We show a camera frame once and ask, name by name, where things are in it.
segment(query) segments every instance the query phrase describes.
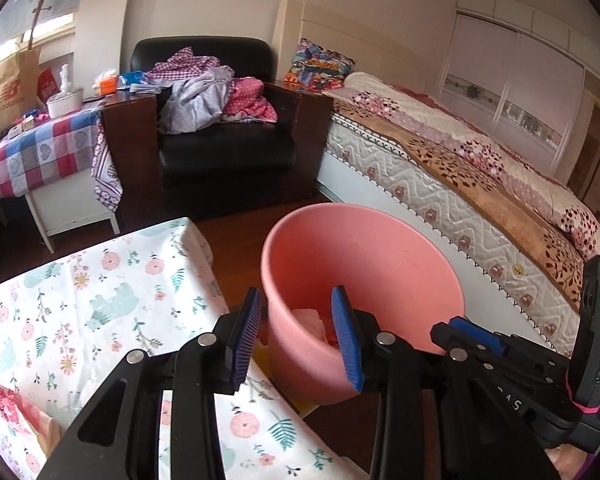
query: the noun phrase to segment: pink polka dot cloth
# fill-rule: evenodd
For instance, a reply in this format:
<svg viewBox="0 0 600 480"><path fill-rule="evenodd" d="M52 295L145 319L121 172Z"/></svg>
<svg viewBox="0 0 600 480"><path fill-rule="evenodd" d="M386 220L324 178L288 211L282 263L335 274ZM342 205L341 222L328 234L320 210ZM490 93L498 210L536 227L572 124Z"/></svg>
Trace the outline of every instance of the pink polka dot cloth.
<svg viewBox="0 0 600 480"><path fill-rule="evenodd" d="M234 92L222 111L223 121L275 123L278 114L262 96L264 83L254 77L234 79Z"/></svg>

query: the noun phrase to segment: red bag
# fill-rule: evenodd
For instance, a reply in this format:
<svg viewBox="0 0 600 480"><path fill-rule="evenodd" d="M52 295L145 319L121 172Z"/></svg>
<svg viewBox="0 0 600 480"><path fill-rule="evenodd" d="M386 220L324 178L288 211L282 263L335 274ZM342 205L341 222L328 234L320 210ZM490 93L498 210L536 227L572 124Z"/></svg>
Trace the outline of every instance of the red bag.
<svg viewBox="0 0 600 480"><path fill-rule="evenodd" d="M46 105L46 100L56 95L60 89L50 68L44 70L38 77L38 97Z"/></svg>

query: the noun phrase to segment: paper bag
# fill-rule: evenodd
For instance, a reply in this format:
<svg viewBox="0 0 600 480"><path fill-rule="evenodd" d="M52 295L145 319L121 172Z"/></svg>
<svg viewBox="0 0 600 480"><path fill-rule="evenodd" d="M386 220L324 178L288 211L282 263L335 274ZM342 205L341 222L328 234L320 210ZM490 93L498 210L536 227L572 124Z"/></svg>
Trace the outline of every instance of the paper bag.
<svg viewBox="0 0 600 480"><path fill-rule="evenodd" d="M23 50L0 62L0 132L38 104L40 49Z"/></svg>

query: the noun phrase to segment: blue gripper pad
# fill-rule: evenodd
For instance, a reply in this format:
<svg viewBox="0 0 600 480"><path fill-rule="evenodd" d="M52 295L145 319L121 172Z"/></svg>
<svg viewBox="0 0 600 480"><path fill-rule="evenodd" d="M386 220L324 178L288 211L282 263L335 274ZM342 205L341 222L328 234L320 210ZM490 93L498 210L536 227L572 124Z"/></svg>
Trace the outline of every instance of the blue gripper pad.
<svg viewBox="0 0 600 480"><path fill-rule="evenodd" d="M449 326L466 334L473 339L476 344L480 343L481 345L486 346L491 353L497 357L501 357L505 352L506 347L500 342L497 336L480 326L474 325L464 317L458 316L451 319L451 321L449 321Z"/></svg>

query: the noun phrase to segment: mattress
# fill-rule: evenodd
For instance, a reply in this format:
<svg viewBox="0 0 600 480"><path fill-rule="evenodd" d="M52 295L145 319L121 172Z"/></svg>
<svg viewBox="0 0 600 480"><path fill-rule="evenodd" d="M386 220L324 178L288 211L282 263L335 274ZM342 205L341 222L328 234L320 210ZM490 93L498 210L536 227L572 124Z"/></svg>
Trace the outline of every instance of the mattress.
<svg viewBox="0 0 600 480"><path fill-rule="evenodd" d="M438 229L516 301L558 352L571 355L578 314L548 276L459 193L395 141L341 114L332 115L326 151Z"/></svg>

